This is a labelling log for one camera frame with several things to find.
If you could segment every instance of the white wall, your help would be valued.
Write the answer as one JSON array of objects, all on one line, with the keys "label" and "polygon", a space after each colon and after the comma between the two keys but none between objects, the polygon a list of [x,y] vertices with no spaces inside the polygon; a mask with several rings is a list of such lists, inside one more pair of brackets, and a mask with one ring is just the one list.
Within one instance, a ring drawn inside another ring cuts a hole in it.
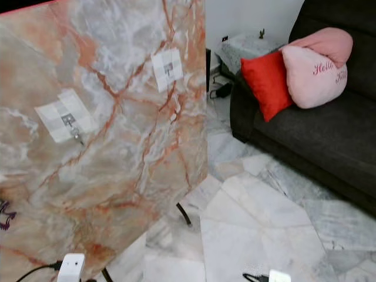
[{"label": "white wall", "polygon": [[288,36],[298,17],[304,0],[243,0],[241,9],[241,31],[263,28],[265,36],[287,43]]},{"label": "white wall", "polygon": [[[217,50],[221,40],[243,32],[257,35],[265,28],[266,37],[281,44],[288,36],[304,0],[206,0],[206,46]],[[212,54],[211,69],[218,65]]]},{"label": "white wall", "polygon": [[231,38],[241,32],[241,7],[244,0],[205,0],[206,6],[206,47],[211,49],[213,69],[219,62],[214,55],[222,38]]}]

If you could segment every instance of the pink marble slab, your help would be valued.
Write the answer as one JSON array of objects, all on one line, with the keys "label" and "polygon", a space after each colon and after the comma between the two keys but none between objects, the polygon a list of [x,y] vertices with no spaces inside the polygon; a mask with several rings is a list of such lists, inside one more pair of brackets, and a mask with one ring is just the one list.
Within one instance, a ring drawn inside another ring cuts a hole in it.
[{"label": "pink marble slab", "polygon": [[[0,15],[0,199],[17,212],[0,231],[0,281],[68,252],[93,277],[205,178],[203,5],[61,0]],[[172,48],[184,78],[159,93],[150,57]],[[98,124],[84,146],[55,143],[35,112],[63,89]]]}]

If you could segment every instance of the marble floor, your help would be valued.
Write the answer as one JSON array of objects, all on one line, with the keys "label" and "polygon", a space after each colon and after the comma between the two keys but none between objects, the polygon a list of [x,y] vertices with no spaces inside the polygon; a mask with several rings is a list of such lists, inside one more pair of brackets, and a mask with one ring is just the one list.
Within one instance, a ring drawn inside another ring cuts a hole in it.
[{"label": "marble floor", "polygon": [[[108,266],[114,282],[376,282],[376,220],[232,137],[229,98],[208,99],[210,174]],[[104,282],[102,275],[97,280]]]}]

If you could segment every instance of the purple sticker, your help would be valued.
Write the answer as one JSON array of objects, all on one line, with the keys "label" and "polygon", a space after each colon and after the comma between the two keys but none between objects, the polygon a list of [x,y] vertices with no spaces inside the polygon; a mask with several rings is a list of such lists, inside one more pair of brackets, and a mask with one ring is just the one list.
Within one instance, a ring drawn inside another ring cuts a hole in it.
[{"label": "purple sticker", "polygon": [[10,227],[9,222],[11,221],[11,219],[14,219],[16,214],[17,214],[16,212],[7,213],[6,209],[8,208],[8,206],[9,206],[8,201],[0,200],[0,214],[4,214],[4,215],[8,216],[6,218],[5,223],[0,223],[0,229],[1,230],[8,230],[9,227]]}]

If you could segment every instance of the pink pillow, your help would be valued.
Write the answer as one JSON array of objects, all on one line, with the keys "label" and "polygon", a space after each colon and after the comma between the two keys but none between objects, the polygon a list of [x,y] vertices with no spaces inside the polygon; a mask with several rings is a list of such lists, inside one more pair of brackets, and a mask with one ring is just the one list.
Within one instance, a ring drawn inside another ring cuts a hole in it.
[{"label": "pink pillow", "polygon": [[288,92],[303,109],[323,105],[341,95],[347,83],[347,67],[337,69],[329,58],[311,49],[285,46]]},{"label": "pink pillow", "polygon": [[308,47],[329,57],[337,68],[348,60],[353,48],[353,38],[339,28],[324,28],[309,36],[292,41],[288,46]]}]

